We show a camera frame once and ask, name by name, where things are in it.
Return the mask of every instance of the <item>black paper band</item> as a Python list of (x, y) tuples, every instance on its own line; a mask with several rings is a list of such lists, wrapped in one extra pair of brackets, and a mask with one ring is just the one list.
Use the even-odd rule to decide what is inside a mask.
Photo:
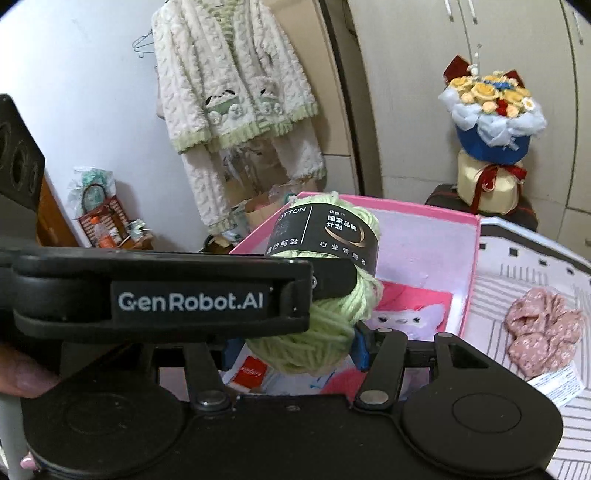
[(306, 203), (277, 219), (266, 255), (300, 250), (348, 258), (375, 275), (378, 239), (361, 218), (329, 203)]

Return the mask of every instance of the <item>fingernail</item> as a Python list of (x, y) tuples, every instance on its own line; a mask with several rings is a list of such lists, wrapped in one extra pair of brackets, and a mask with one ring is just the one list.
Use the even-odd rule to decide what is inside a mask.
[(21, 468), (24, 468), (25, 470), (39, 470), (31, 455), (27, 455), (21, 460)]
[(60, 379), (32, 360), (19, 362), (16, 368), (17, 387), (30, 397), (39, 397), (55, 387)]

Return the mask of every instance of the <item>hanging clothes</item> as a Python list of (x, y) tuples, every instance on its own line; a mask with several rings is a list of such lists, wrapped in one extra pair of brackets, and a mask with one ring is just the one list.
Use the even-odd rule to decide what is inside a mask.
[(169, 0), (152, 18), (168, 134), (212, 233), (231, 227), (220, 149), (272, 138), (293, 180), (322, 178), (318, 104), (285, 32), (261, 0)]

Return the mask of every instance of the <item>dark stool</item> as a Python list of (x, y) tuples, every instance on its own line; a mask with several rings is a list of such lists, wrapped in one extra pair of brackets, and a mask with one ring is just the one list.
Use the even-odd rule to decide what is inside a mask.
[[(458, 196), (455, 186), (449, 183), (442, 183), (435, 190), (433, 190), (433, 193), (429, 195), (425, 205), (470, 213), (470, 206)], [(535, 215), (530, 201), (524, 196), (519, 199), (519, 205), (517, 208), (507, 215), (488, 212), (478, 213), (486, 217), (502, 218), (508, 222), (525, 227), (533, 232), (538, 231), (538, 218)]]

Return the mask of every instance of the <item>yarn ball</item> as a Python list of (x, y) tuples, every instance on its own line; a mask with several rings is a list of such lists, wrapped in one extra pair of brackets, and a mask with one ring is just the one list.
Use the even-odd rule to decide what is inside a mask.
[[(362, 219), (379, 240), (378, 219), (366, 209), (339, 199), (336, 192), (297, 199), (292, 206), (328, 203), (348, 210)], [(299, 250), (273, 256), (289, 258), (337, 258), (334, 255)], [(349, 354), (355, 337), (353, 326), (371, 317), (382, 298), (379, 280), (357, 267), (357, 284), (346, 297), (317, 300), (310, 306), (310, 327), (303, 333), (247, 339), (255, 356), (283, 374), (326, 375)]]

